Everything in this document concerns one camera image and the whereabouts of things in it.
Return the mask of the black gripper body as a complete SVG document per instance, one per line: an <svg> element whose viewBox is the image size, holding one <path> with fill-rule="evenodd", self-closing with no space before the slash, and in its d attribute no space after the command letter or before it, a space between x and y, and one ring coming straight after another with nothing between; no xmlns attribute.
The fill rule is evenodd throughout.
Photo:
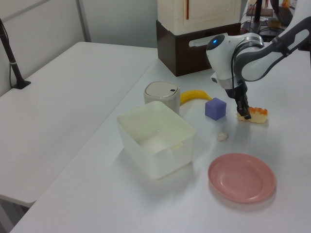
<svg viewBox="0 0 311 233"><path fill-rule="evenodd" d="M246 84L242 83L236 87L234 87L233 89L226 89L225 90L227 95L234 99L235 102L237 103L237 101L242 100L244 101L243 97L244 95L247 95L247 86Z"/></svg>

